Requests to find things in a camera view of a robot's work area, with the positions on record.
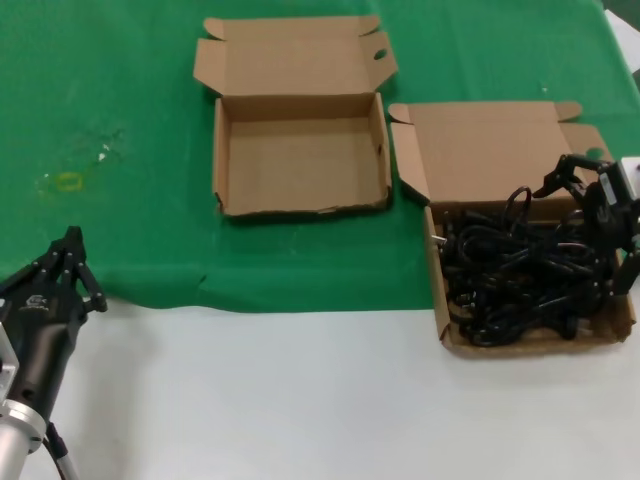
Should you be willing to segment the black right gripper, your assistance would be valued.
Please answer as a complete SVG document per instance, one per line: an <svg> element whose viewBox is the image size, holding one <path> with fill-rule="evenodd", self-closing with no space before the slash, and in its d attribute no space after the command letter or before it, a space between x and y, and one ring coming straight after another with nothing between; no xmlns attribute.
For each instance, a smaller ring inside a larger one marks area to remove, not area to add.
<svg viewBox="0 0 640 480"><path fill-rule="evenodd" d="M574 173L576 168L596 172L596 181L586 187ZM624 163L579 154L561 155L533 197L546 198L560 189L568 191L576 201L584 200L585 225L599 248L629 251L615 270L610 287L611 296L627 295L639 276L639 191Z"/></svg>

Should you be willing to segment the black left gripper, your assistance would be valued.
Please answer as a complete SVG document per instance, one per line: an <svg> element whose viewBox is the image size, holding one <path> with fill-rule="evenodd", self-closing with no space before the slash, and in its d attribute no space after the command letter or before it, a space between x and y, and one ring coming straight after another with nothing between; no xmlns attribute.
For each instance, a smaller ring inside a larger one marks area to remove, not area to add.
<svg viewBox="0 0 640 480"><path fill-rule="evenodd" d="M87 300L77 292L77 282ZM1 322L19 363L8 398L48 419L87 313L108 310L83 259L81 228L70 226L43 255L3 280L1 298Z"/></svg>

